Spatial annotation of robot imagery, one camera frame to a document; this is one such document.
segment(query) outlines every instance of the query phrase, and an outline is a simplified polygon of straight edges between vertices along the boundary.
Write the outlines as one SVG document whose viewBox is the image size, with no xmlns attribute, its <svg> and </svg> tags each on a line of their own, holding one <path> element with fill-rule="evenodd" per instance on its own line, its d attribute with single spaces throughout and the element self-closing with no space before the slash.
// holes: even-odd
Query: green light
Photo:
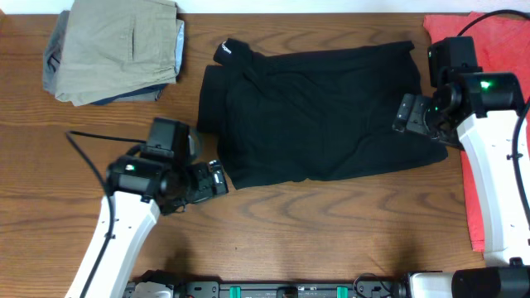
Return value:
<svg viewBox="0 0 530 298">
<path fill-rule="evenodd" d="M 482 89 L 484 90 L 487 90 L 489 87 L 491 87 L 491 83 L 486 81 L 480 81 L 480 87 L 482 87 Z"/>
</svg>

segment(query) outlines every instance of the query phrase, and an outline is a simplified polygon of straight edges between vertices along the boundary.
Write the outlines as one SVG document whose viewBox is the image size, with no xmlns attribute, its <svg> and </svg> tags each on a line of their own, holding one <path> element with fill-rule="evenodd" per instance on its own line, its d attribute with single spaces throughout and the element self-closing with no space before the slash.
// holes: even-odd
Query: beige folded fabric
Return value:
<svg viewBox="0 0 530 298">
<path fill-rule="evenodd" d="M 174 2 L 75 0 L 55 97 L 79 106 L 175 83 L 176 37 Z"/>
</svg>

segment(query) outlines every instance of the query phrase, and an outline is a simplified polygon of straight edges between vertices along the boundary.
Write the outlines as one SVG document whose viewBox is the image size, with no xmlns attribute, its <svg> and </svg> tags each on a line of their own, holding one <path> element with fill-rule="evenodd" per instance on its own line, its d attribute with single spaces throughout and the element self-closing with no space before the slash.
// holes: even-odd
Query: robotic arm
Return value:
<svg viewBox="0 0 530 298">
<path fill-rule="evenodd" d="M 136 145 L 108 167 L 110 204 L 105 196 L 92 242 L 65 297 L 528 296 L 530 267 L 524 264 L 530 263 L 530 208 L 524 188 L 530 189 L 530 161 L 526 137 L 518 132 L 526 131 L 524 117 L 530 104 L 525 107 L 513 74 L 482 72 L 470 37 L 440 41 L 429 48 L 428 56 L 431 85 L 437 91 L 432 98 L 406 94 L 393 128 L 467 152 L 484 220 L 486 268 L 410 272 L 402 281 L 360 276 L 353 284 L 209 281 L 178 286 L 171 278 L 151 276 L 128 285 L 140 247 L 160 214 L 181 212 L 187 204 L 228 193 L 218 161 L 191 165 L 195 146 L 190 129 L 156 118 L 147 143 Z"/>
</svg>

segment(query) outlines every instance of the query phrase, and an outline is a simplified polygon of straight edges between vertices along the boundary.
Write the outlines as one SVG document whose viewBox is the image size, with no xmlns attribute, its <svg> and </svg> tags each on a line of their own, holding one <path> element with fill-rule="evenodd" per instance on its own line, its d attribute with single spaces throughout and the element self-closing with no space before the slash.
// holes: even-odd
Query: green tape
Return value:
<svg viewBox="0 0 530 298">
<path fill-rule="evenodd" d="M 348 288 L 345 286 L 337 286 L 337 298 L 348 298 Z"/>
<path fill-rule="evenodd" d="M 231 286 L 230 287 L 230 298 L 241 298 L 241 288 L 238 286 Z"/>
</svg>

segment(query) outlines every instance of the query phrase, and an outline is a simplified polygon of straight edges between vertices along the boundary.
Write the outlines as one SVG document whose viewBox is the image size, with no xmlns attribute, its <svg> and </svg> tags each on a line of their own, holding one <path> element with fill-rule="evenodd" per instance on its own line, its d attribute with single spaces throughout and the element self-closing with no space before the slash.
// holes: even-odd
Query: wooden table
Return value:
<svg viewBox="0 0 530 298">
<path fill-rule="evenodd" d="M 265 55 L 412 40 L 428 84 L 421 14 L 184 15 L 179 84 L 157 103 L 75 108 L 42 90 L 42 52 L 56 16 L 0 23 L 0 296 L 62 297 L 89 245 L 102 190 L 67 143 L 76 129 L 146 138 L 156 116 L 195 125 L 204 69 L 227 37 Z M 128 144 L 78 137 L 103 171 Z M 206 137 L 203 160 L 215 158 Z M 166 269 L 225 281 L 352 281 L 362 272 L 482 267 L 465 221 L 459 152 L 435 165 L 335 182 L 235 191 L 161 218 L 133 275 Z"/>
</svg>

